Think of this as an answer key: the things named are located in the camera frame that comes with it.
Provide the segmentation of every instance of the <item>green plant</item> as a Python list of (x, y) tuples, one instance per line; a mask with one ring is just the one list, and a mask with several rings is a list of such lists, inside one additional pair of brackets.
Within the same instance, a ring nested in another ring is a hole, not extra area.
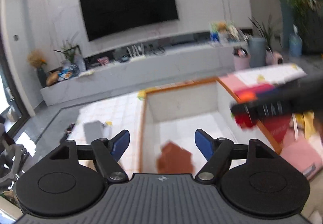
[(307, 30), (309, 0), (287, 0), (293, 10), (294, 23), (298, 28), (298, 34), (303, 39)]
[(268, 23), (267, 23), (267, 28), (265, 27), (264, 23), (262, 22), (262, 24), (260, 25), (259, 22), (252, 17), (253, 20), (251, 20), (250, 18), (248, 18), (252, 24), (257, 28), (257, 30), (259, 31), (259, 34), (261, 35), (261, 37), (263, 37), (266, 40), (266, 44), (269, 47), (269, 49), (272, 49), (271, 47), (271, 40), (272, 37), (274, 35), (274, 33), (278, 32), (279, 30), (274, 30), (274, 27), (281, 22), (281, 19), (276, 20), (275, 22), (272, 23), (272, 15), (269, 15), (268, 18)]
[(62, 51), (54, 50), (55, 52), (64, 54), (65, 59), (69, 60), (71, 63), (74, 63), (74, 56), (76, 55), (77, 51), (82, 54), (80, 46), (78, 44), (73, 44), (73, 41), (78, 34), (78, 32), (75, 33), (70, 41), (68, 41), (68, 39), (66, 41), (63, 40), (63, 46), (61, 47)]

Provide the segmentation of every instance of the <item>pink container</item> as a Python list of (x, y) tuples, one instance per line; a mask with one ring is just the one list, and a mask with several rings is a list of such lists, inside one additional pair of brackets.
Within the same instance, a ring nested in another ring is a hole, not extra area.
[(248, 57), (239, 57), (233, 55), (233, 63), (235, 65), (235, 70), (240, 71), (244, 69), (249, 69), (250, 68), (250, 55)]

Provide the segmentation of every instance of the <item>water bottle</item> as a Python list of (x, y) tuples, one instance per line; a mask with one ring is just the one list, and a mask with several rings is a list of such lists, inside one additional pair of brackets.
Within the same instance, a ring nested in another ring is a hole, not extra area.
[(297, 27), (294, 25), (294, 33), (289, 38), (289, 54), (293, 57), (300, 57), (302, 55), (303, 41), (298, 35)]

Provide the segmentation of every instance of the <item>flower vase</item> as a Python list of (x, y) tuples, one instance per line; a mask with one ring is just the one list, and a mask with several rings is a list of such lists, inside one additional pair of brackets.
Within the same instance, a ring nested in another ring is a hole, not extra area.
[(40, 82), (41, 86), (43, 88), (45, 88), (46, 87), (47, 75), (46, 75), (44, 69), (42, 67), (40, 67), (40, 68), (37, 68), (36, 71), (37, 71), (37, 76), (38, 76), (38, 79), (39, 79), (39, 82)]

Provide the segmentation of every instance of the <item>television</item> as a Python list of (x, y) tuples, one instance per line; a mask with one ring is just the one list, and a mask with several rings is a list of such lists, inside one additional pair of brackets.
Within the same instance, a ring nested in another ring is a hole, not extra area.
[(80, 5), (89, 41), (178, 19), (175, 0), (80, 0)]

